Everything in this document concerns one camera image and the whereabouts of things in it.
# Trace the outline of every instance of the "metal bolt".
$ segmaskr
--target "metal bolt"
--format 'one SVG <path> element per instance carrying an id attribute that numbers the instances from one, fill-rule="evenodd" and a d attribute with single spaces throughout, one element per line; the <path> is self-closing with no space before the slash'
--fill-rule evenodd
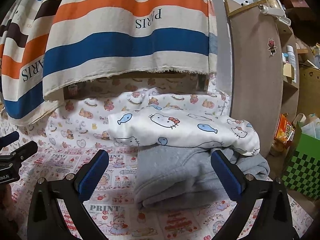
<path id="1" fill-rule="evenodd" d="M 252 174 L 246 174 L 245 178 L 249 181 L 254 180 L 254 176 Z"/>
<path id="2" fill-rule="evenodd" d="M 69 174 L 67 174 L 66 179 L 72 180 L 74 177 L 75 177 L 75 175 L 73 173 L 69 173 Z"/>
<path id="3" fill-rule="evenodd" d="M 39 183 L 39 184 L 44 183 L 44 178 L 38 179 L 38 183 Z"/>

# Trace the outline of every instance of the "green box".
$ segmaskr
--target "green box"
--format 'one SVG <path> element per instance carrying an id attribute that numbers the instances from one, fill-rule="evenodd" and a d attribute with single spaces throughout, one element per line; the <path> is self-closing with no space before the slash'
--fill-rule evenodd
<path id="1" fill-rule="evenodd" d="M 294 188 L 303 195 L 317 200 L 320 198 L 319 172 L 320 140 L 302 133 L 301 129 L 297 127 L 292 145 L 284 161 L 282 180 L 286 187 Z"/>

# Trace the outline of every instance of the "gray fabric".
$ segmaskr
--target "gray fabric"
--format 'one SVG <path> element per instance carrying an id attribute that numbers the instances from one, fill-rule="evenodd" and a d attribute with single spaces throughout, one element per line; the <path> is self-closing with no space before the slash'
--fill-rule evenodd
<path id="1" fill-rule="evenodd" d="M 270 168 L 260 154 L 244 157 L 229 148 L 220 150 L 244 174 L 268 177 Z M 139 150 L 138 160 L 134 198 L 140 208 L 185 209 L 228 199 L 207 149 L 147 146 Z"/>

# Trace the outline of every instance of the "panda figurine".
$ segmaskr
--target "panda figurine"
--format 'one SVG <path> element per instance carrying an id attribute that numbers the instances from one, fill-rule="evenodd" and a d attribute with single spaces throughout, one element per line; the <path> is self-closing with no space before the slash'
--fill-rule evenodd
<path id="1" fill-rule="evenodd" d="M 241 6 L 243 7 L 243 6 L 247 6 L 247 5 L 249 5 L 250 3 L 248 2 L 248 1 L 244 1 L 242 4 L 241 4 Z"/>

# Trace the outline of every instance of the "hello kitty print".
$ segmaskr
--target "hello kitty print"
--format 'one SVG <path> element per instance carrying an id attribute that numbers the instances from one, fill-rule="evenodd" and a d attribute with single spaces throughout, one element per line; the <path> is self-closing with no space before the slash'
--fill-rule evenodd
<path id="1" fill-rule="evenodd" d="M 259 136 L 245 120 L 150 105 L 108 116 L 107 133 L 117 146 L 232 147 L 244 156 L 259 153 Z"/>

